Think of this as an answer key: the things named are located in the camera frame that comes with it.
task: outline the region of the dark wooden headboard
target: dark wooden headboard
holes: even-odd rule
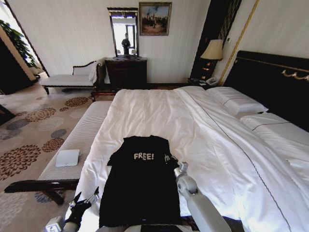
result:
[[[224,86],[309,131],[309,59],[238,51]]]

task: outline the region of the telephone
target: telephone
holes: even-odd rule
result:
[[[215,86],[218,83],[218,80],[216,78],[209,78],[206,83],[210,86]]]

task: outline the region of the dark wooden door frame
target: dark wooden door frame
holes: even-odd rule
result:
[[[10,4],[8,3],[7,0],[4,0],[4,2],[5,2],[5,4],[7,5],[7,7],[10,9],[10,11],[11,11],[11,13],[12,13],[14,19],[16,20],[17,24],[19,25],[19,27],[20,27],[21,31],[23,32],[25,38],[28,40],[28,43],[29,43],[29,45],[31,46],[31,48],[32,48],[32,50],[33,50],[33,52],[34,52],[34,54],[37,56],[37,58],[38,58],[40,64],[42,65],[43,70],[46,72],[47,76],[49,76],[48,71],[46,70],[44,64],[42,63],[42,61],[41,61],[41,59],[40,59],[40,57],[38,56],[37,52],[35,51],[35,49],[34,49],[32,43],[31,43],[30,39],[28,38],[27,34],[25,33],[23,27],[22,27],[21,24],[19,23],[19,21],[18,21],[16,15],[15,15],[14,11],[12,10]]]
[[[211,0],[192,66],[191,78],[201,77],[201,68],[205,61],[201,60],[200,56],[210,40],[219,38],[225,42],[240,3],[241,0]]]

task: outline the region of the green leaves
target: green leaves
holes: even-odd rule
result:
[[[10,24],[4,22],[3,20],[0,20],[0,25],[5,31],[5,33],[7,34],[7,36],[10,38],[11,42],[14,44],[18,53],[21,55],[21,57],[26,62],[27,66],[38,68],[35,65],[34,57],[33,55],[30,54],[27,44],[21,39],[24,37],[24,35],[19,33],[17,30],[12,29],[10,27]]]

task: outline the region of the wooden dresser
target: wooden dresser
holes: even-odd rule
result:
[[[146,58],[105,59],[106,68],[113,88],[145,88],[147,83]]]

